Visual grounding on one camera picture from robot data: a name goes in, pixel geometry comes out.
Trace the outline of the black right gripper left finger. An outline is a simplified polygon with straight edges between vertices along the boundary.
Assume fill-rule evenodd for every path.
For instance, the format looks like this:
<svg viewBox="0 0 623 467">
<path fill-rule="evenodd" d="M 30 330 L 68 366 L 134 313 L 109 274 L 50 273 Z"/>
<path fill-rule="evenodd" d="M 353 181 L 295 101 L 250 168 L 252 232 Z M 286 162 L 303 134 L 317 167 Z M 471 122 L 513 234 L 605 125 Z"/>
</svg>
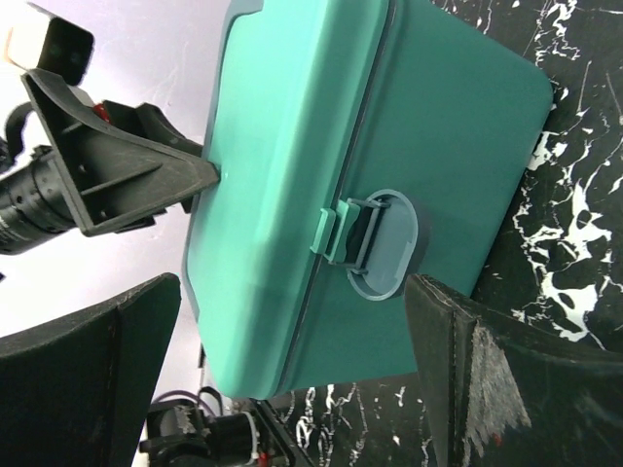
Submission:
<svg viewBox="0 0 623 467">
<path fill-rule="evenodd" d="M 164 273 L 2 338 L 2 465 L 129 466 L 180 304 Z"/>
</svg>

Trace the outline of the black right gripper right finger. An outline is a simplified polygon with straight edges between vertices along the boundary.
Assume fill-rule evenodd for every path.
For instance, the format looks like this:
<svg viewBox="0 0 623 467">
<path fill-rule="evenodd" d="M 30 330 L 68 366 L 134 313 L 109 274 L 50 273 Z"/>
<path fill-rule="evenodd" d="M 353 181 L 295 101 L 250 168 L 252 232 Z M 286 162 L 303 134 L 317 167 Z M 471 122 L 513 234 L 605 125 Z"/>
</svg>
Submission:
<svg viewBox="0 0 623 467">
<path fill-rule="evenodd" d="M 622 357 L 420 274 L 406 317 L 441 466 L 618 466 Z"/>
</svg>

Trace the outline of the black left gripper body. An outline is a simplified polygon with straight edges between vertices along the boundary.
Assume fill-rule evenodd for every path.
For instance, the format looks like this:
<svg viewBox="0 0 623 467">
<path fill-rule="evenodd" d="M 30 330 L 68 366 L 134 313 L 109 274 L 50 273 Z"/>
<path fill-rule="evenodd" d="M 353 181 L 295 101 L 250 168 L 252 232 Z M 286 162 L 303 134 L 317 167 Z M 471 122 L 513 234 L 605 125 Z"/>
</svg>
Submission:
<svg viewBox="0 0 623 467">
<path fill-rule="evenodd" d="M 28 165 L 9 172 L 23 151 L 21 134 L 31 112 L 30 106 L 17 107 L 6 121 L 7 137 L 1 140 L 3 255 L 23 253 L 76 228 L 59 182 L 48 166 L 53 155 L 51 146 L 35 147 Z"/>
</svg>

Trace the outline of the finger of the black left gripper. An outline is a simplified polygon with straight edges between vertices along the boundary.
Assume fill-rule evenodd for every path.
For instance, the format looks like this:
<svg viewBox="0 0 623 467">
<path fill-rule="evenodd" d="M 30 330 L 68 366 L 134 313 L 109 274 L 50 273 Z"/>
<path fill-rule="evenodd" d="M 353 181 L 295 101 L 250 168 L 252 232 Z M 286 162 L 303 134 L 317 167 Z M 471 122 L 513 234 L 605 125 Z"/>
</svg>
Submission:
<svg viewBox="0 0 623 467">
<path fill-rule="evenodd" d="M 82 234 L 119 231 L 216 185 L 215 166 L 105 122 L 54 73 L 22 83 L 52 145 L 49 162 Z"/>
<path fill-rule="evenodd" d="M 162 110 L 149 103 L 137 107 L 104 100 L 99 104 L 99 117 L 129 134 L 164 144 L 194 155 L 202 154 L 202 145 L 186 138 L 165 117 Z"/>
</svg>

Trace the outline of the teal medicine kit box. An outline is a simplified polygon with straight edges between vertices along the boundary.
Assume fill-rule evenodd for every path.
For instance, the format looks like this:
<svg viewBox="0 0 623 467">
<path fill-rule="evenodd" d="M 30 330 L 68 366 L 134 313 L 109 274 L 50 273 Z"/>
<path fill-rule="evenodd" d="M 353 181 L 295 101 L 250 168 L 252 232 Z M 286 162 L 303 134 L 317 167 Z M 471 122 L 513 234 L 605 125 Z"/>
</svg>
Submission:
<svg viewBox="0 0 623 467">
<path fill-rule="evenodd" d="M 472 292 L 552 103 L 428 1 L 232 2 L 183 274 L 217 388 L 414 372 L 407 276 Z"/>
</svg>

